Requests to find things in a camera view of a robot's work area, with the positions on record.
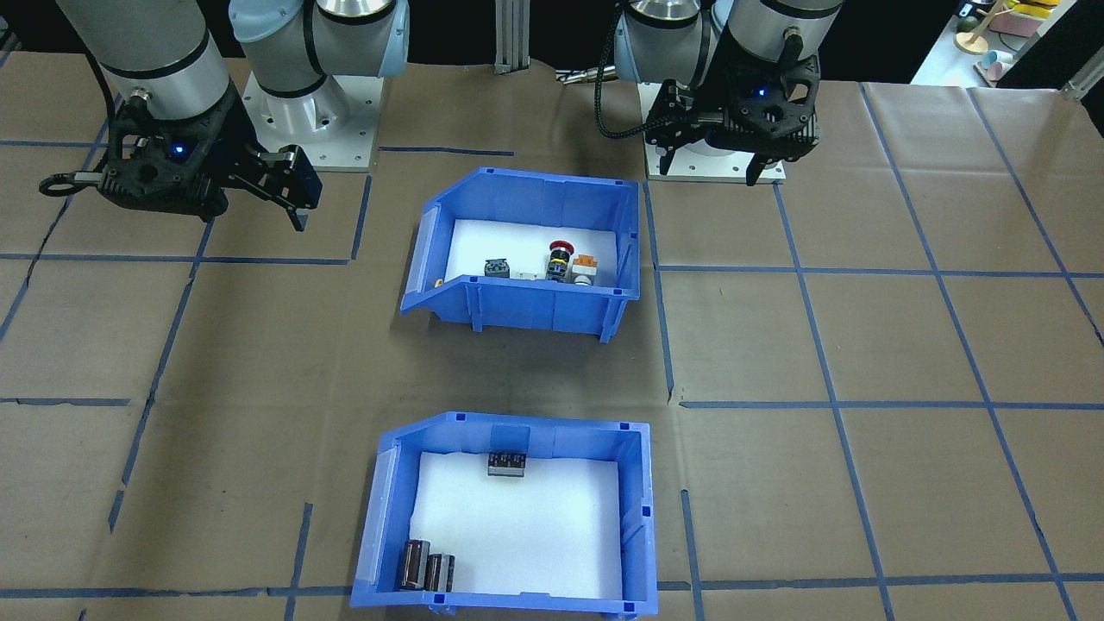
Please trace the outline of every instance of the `blue storage bin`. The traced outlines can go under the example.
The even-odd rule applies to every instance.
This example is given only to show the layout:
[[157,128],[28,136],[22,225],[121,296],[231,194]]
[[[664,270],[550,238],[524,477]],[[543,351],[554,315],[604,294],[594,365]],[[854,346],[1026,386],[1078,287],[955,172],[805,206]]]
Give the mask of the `blue storage bin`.
[[[397,588],[403,546],[418,491],[422,453],[524,452],[529,459],[617,463],[622,599],[406,591]],[[598,612],[635,619],[659,612],[651,490],[651,435],[646,423],[539,419],[446,412],[380,439],[351,606],[429,607],[454,614],[465,607]],[[509,507],[493,507],[509,511]],[[433,548],[431,551],[444,551]]]
[[[542,280],[479,272],[437,286],[446,278],[458,220],[607,231],[614,264],[599,263],[608,276],[595,286],[543,280],[543,267]],[[445,322],[471,324],[476,331],[484,326],[539,328],[593,334],[608,343],[628,302],[640,298],[639,229],[634,181],[480,168],[425,204],[401,310],[405,315],[425,307]],[[532,248],[533,256],[546,262],[549,241]]]

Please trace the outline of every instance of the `yellow object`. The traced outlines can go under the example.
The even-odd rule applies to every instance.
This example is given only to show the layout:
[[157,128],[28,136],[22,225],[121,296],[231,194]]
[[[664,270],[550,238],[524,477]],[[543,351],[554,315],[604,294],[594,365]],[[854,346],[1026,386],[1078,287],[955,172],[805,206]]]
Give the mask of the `yellow object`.
[[1005,3],[1005,6],[1017,13],[1023,13],[1025,15],[1031,15],[1032,18],[1039,19],[1049,18],[1051,12],[1051,9],[1048,7],[1039,7],[1038,4],[1029,4],[1027,2],[1016,2],[1015,0],[1009,0]]

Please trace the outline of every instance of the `electrical component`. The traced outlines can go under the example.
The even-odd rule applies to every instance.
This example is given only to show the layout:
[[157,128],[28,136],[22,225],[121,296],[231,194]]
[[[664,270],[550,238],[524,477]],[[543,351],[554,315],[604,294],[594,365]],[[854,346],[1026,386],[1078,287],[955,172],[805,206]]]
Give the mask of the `electrical component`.
[[488,259],[484,262],[484,276],[492,278],[509,278],[510,264],[505,259]]
[[571,278],[576,285],[593,285],[598,274],[598,262],[590,254],[580,254],[571,266]]
[[456,557],[453,555],[429,555],[425,568],[425,590],[453,591],[453,569],[456,568]]
[[429,558],[429,541],[408,539],[403,546],[399,588],[404,591],[421,591],[425,583],[425,568]]
[[549,244],[549,251],[551,254],[544,277],[562,283],[567,277],[567,266],[571,263],[571,255],[575,253],[575,246],[563,240],[556,240]]
[[487,476],[524,476],[524,453],[491,453],[487,455]]

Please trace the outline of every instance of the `white foam insert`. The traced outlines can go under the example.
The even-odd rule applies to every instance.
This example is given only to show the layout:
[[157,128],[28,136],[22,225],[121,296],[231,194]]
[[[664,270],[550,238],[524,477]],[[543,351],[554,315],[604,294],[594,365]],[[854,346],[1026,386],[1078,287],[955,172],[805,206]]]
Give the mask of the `white foam insert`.
[[618,490],[616,462],[422,453],[410,537],[456,557],[453,591],[622,599]]
[[549,244],[563,240],[575,246],[574,260],[590,254],[598,262],[594,286],[617,284],[617,239],[613,231],[592,231],[569,227],[539,227],[516,222],[457,220],[448,250],[445,280],[456,276],[482,276],[488,259],[506,259],[510,276],[526,272],[543,278],[549,264]]

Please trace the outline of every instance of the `green terminal block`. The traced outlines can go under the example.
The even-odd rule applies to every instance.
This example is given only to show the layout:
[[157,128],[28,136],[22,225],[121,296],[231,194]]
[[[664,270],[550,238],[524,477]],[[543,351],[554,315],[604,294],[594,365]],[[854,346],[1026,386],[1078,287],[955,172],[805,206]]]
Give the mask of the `green terminal block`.
[[484,276],[493,278],[509,278],[510,264],[505,259],[488,259],[484,263]]

